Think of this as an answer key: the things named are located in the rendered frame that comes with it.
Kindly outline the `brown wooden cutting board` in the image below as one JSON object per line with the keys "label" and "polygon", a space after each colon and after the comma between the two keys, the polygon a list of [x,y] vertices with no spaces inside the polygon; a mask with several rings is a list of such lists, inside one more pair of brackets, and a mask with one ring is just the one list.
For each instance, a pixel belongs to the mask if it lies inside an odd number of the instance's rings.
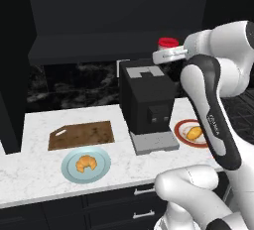
{"label": "brown wooden cutting board", "polygon": [[49,151],[113,143],[109,121],[64,125],[50,134]]}

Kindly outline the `black hob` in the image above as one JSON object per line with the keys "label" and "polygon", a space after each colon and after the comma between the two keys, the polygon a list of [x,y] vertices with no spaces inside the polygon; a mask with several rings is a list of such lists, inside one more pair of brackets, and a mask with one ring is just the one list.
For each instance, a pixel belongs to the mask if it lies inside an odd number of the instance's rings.
{"label": "black hob", "polygon": [[236,97],[223,98],[222,103],[237,135],[254,145],[254,89],[247,89]]}

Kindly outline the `red-lidded jam jar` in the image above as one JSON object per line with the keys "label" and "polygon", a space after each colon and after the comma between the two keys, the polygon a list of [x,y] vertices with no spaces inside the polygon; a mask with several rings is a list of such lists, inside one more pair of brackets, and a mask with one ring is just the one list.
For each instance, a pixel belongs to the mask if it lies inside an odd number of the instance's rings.
{"label": "red-lidded jam jar", "polygon": [[175,48],[179,45],[179,41],[175,38],[162,37],[158,39],[158,49]]}

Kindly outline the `black upper cabinet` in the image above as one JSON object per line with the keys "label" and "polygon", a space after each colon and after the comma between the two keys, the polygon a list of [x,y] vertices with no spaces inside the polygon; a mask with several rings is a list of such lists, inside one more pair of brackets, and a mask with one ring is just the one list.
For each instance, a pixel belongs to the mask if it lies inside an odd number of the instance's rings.
{"label": "black upper cabinet", "polygon": [[37,37],[31,62],[147,55],[161,36],[201,27],[206,0],[31,0]]}

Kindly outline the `black drawer front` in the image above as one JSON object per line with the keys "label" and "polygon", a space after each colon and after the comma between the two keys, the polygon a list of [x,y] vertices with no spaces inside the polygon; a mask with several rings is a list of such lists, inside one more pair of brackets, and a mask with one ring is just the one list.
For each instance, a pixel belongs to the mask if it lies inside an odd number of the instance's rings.
{"label": "black drawer front", "polygon": [[[167,203],[155,199],[100,206],[88,213],[89,230],[153,230]],[[154,216],[133,219],[133,214],[155,211]]]}
{"label": "black drawer front", "polygon": [[139,190],[150,189],[153,188],[154,185],[152,183],[130,186],[125,188],[106,190],[102,192],[96,192],[91,194],[86,194],[82,197],[83,207],[84,208],[92,208],[102,204],[110,204],[119,201],[132,200],[143,198],[146,196],[155,196],[156,192],[146,193],[142,195],[135,196],[134,190],[138,188]]}

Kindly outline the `golden croissant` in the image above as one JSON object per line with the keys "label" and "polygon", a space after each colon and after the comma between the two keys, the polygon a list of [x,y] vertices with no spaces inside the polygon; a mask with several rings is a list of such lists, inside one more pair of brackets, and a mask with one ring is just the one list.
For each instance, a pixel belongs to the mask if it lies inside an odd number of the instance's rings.
{"label": "golden croissant", "polygon": [[90,155],[81,156],[75,163],[76,170],[80,173],[84,173],[86,168],[91,168],[93,171],[97,167],[97,161]]}

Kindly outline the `light blue plate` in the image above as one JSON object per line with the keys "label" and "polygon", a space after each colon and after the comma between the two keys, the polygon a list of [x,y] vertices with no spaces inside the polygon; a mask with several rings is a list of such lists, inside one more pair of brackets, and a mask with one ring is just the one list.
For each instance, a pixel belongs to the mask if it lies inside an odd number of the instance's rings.
{"label": "light blue plate", "polygon": [[[78,172],[75,163],[81,156],[90,155],[97,161],[97,167],[93,171],[91,168],[86,168],[84,172]],[[108,154],[100,149],[93,147],[82,147],[72,150],[63,159],[62,173],[69,181],[75,183],[90,183],[95,182],[104,177],[111,166],[111,160]]]}

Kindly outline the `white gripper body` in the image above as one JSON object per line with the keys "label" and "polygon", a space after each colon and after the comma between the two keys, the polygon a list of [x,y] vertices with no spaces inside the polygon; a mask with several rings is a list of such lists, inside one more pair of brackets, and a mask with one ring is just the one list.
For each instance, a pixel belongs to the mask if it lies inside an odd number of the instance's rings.
{"label": "white gripper body", "polygon": [[188,51],[183,46],[160,48],[152,54],[153,63],[161,64],[184,59],[187,53]]}

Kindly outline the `red-rimmed white plate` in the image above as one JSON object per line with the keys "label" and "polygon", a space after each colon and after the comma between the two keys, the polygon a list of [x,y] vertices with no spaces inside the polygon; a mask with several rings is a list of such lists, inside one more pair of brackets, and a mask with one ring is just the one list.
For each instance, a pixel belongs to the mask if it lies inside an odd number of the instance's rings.
{"label": "red-rimmed white plate", "polygon": [[184,144],[188,146],[195,147],[195,148],[207,148],[207,143],[203,133],[195,141],[190,141],[187,138],[187,132],[190,130],[190,128],[194,126],[199,126],[199,123],[197,120],[195,119],[182,120],[178,122],[175,126],[175,135],[181,142],[183,142]]}

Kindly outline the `black coffee machine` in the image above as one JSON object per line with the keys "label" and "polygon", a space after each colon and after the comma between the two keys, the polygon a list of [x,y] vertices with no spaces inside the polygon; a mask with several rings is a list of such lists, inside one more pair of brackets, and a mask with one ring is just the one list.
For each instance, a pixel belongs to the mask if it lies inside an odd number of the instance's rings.
{"label": "black coffee machine", "polygon": [[119,63],[119,104],[137,156],[174,151],[170,128],[176,87],[150,59]]}

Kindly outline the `black tall cabinet panel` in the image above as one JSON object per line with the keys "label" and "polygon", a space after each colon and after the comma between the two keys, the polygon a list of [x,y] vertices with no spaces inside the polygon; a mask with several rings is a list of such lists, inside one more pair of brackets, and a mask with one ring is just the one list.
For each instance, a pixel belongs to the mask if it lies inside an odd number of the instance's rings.
{"label": "black tall cabinet panel", "polygon": [[30,0],[0,0],[0,142],[6,155],[21,152],[28,54],[36,35]]}

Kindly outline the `black base cabinet door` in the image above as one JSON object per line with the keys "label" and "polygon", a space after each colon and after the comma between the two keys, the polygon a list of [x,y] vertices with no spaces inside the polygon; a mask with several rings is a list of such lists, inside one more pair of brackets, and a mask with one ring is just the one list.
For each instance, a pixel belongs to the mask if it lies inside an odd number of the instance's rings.
{"label": "black base cabinet door", "polygon": [[0,230],[86,230],[81,198],[0,209]]}

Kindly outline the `golden bun pastry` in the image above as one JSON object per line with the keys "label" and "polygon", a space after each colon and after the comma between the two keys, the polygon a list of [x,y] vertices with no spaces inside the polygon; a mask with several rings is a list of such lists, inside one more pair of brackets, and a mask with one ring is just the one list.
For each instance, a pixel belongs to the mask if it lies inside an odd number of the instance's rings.
{"label": "golden bun pastry", "polygon": [[187,138],[190,141],[195,141],[202,135],[202,130],[199,126],[194,126],[190,128],[190,130],[187,132]]}

